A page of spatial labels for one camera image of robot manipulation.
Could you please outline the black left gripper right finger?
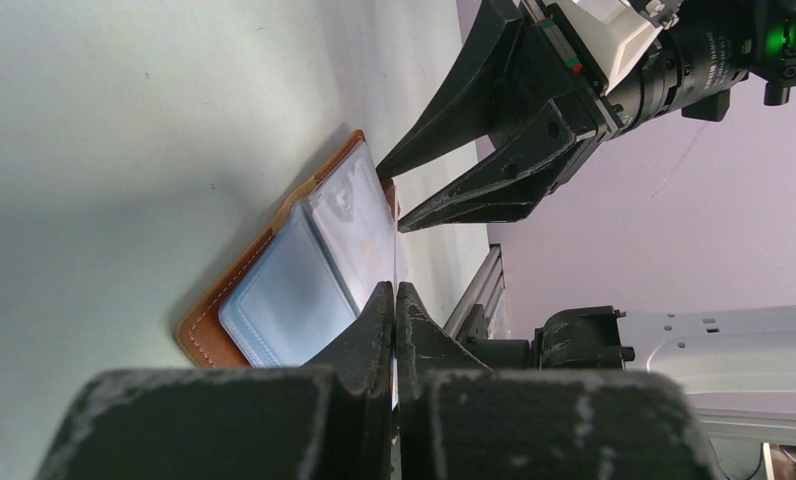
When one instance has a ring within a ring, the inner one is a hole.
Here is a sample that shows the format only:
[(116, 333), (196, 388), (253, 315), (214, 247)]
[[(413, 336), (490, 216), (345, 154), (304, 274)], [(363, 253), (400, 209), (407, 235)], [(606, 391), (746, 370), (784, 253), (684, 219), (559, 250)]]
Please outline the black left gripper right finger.
[(449, 336), (416, 288), (396, 294), (401, 470), (406, 479), (712, 479), (698, 418), (636, 357), (610, 306), (553, 315), (519, 361), (493, 365)]

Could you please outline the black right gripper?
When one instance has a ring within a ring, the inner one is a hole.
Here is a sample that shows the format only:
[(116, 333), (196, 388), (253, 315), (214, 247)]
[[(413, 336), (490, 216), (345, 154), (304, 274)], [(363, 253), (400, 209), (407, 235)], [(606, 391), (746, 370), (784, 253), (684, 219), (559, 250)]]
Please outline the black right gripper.
[[(523, 10), (551, 42), (537, 85), (578, 87), (587, 99), (552, 99), (526, 126), (456, 180), (406, 213), (401, 233), (446, 224), (512, 223), (566, 183), (603, 139), (669, 113), (719, 122), (730, 90), (750, 72), (756, 32), (746, 1), (681, 1), (662, 31), (612, 90), (562, 12)], [(483, 1), (446, 78), (411, 129), (377, 166), (394, 178), (491, 131), (496, 84), (505, 75), (524, 17), (512, 1)]]

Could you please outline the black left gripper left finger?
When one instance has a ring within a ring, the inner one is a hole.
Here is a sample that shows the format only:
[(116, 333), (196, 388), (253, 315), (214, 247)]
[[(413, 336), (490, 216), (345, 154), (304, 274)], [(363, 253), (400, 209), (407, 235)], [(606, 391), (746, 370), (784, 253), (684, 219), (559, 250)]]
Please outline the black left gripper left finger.
[(122, 369), (78, 392), (40, 479), (386, 479), (394, 293), (297, 368)]

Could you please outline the brown leather card holder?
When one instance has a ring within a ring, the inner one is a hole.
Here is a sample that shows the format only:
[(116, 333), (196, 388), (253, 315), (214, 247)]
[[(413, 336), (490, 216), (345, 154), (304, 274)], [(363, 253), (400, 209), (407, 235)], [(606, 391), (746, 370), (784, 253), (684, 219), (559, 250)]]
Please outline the brown leather card holder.
[[(364, 133), (352, 131), (282, 201), (266, 227), (175, 327), (175, 340), (196, 366), (300, 366), (361, 313), (352, 306), (305, 209), (308, 197), (360, 142), (366, 142)], [(396, 188), (389, 180), (379, 182), (394, 224), (400, 211)]]

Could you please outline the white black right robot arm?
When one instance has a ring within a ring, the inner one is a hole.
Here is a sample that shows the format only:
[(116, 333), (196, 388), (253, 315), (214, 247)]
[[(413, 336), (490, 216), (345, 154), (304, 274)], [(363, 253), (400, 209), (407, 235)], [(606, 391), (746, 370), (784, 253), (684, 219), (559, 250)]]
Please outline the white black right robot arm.
[[(390, 179), (480, 137), (493, 152), (398, 223), (521, 221), (604, 143), (670, 113), (719, 122), (758, 76), (767, 106), (796, 87), (796, 1), (485, 1)], [(796, 445), (796, 305), (665, 318), (571, 309), (538, 329), (534, 362), (680, 384), (714, 438)]]

